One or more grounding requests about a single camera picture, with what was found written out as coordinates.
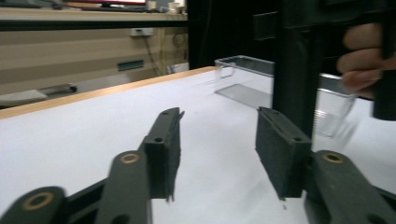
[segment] wooden table edge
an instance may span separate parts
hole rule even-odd
[[[78,101],[88,100],[88,99],[98,97],[98,96],[108,95],[111,93],[116,93],[116,92],[121,92],[121,91],[128,91],[131,89],[135,89],[135,88],[139,88],[139,87],[143,87],[143,86],[147,86],[147,85],[151,85],[151,84],[156,84],[156,83],[160,83],[160,82],[170,81],[170,80],[174,80],[174,79],[178,79],[178,78],[190,77],[190,76],[198,75],[198,74],[213,71],[213,70],[215,70],[214,66],[208,66],[208,67],[193,69],[193,70],[186,71],[186,72],[175,73],[175,74],[168,75],[168,76],[154,77],[154,78],[140,80],[140,81],[127,83],[127,84],[123,84],[123,85],[119,85],[119,86],[108,87],[108,88],[97,90],[97,91],[87,91],[87,92],[70,95],[70,96],[65,96],[65,97],[52,99],[52,100],[48,100],[48,101],[42,101],[42,102],[33,103],[33,104],[29,104],[29,105],[21,105],[21,106],[11,107],[11,108],[7,108],[7,109],[2,109],[2,110],[0,110],[0,119],[8,119],[8,118],[16,117],[19,115],[36,112],[39,110],[53,108],[53,107],[59,106],[59,105],[72,104],[72,103],[75,103]]]

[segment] wall outlet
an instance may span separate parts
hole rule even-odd
[[[140,35],[153,35],[154,28],[133,28],[131,29],[131,36],[140,36]]]

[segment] screw hole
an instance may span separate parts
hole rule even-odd
[[[323,158],[326,161],[334,162],[334,163],[342,163],[344,162],[343,158],[338,156],[337,154],[327,153],[323,155]]]
[[[129,223],[129,217],[126,215],[120,215],[111,221],[111,224],[128,224]]]
[[[130,154],[125,154],[120,158],[120,161],[124,164],[136,162],[139,160],[139,155],[130,153]]]
[[[50,192],[41,192],[27,199],[22,208],[27,211],[42,208],[52,202],[53,194]]]
[[[367,219],[373,224],[388,224],[388,222],[376,215],[369,215]]]

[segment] cable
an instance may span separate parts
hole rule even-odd
[[[163,48],[165,46],[165,41],[166,41],[165,28],[161,28],[158,31],[159,31],[159,36],[161,36],[163,38],[160,43],[160,66],[162,68],[166,68],[166,64],[165,64],[166,53],[165,53],[165,50],[163,50]]]
[[[185,43],[187,42],[187,38],[184,34],[175,34],[172,37],[172,43],[177,50],[175,51],[175,58],[177,58],[177,51],[182,48]],[[178,65],[169,65],[169,71],[171,74],[174,74],[176,72],[176,69],[180,67],[180,64]]]
[[[154,71],[154,74],[157,77],[162,76],[163,74],[162,74],[160,68],[158,67],[158,65],[154,62],[154,58],[152,57],[151,50],[149,49],[148,38],[145,36],[145,33],[143,33],[142,30],[137,30],[137,32],[143,36],[143,40],[145,41],[146,49],[148,51],[149,59],[151,60],[151,66],[152,66],[152,70]]]

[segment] black vertical post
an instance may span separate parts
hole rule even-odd
[[[307,136],[314,127],[318,75],[323,57],[323,29],[286,29],[278,23],[272,108],[283,113]]]
[[[390,59],[394,53],[395,10],[384,12],[382,18],[382,59]],[[374,87],[373,116],[377,119],[396,120],[396,70],[382,72],[382,78]]]
[[[189,63],[190,69],[202,67],[205,57],[207,25],[210,0],[187,0],[189,19]]]

